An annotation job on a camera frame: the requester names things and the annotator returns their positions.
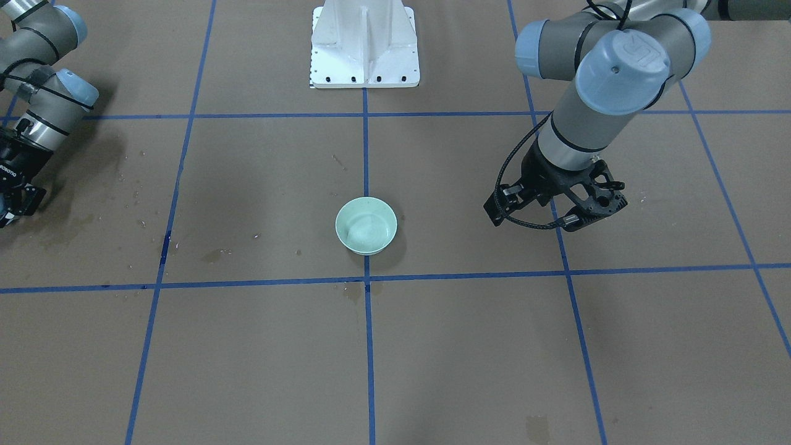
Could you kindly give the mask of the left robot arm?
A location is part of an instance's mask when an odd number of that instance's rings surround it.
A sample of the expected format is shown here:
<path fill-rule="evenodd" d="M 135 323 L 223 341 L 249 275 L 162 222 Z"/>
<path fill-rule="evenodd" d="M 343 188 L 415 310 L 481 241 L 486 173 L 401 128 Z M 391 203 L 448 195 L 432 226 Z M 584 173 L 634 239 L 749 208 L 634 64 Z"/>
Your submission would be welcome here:
<path fill-rule="evenodd" d="M 703 62 L 709 22 L 788 18 L 788 1 L 604 1 L 529 23 L 517 38 L 517 67 L 569 85 L 525 156 L 522 177 L 498 197 L 516 208 L 566 195 L 579 211 L 621 209 L 624 184 L 601 152 Z"/>

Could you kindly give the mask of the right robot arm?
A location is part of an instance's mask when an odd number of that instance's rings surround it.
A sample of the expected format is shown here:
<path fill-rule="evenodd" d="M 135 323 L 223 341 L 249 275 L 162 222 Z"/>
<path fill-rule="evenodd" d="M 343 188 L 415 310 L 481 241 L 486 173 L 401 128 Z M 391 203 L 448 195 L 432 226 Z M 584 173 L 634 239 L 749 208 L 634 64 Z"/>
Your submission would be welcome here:
<path fill-rule="evenodd" d="M 2 91 L 28 104 L 2 129 L 2 192 L 27 186 L 96 104 L 96 87 L 56 63 L 88 35 L 74 9 L 49 1 L 3 1 L 16 27 L 2 40 Z"/>

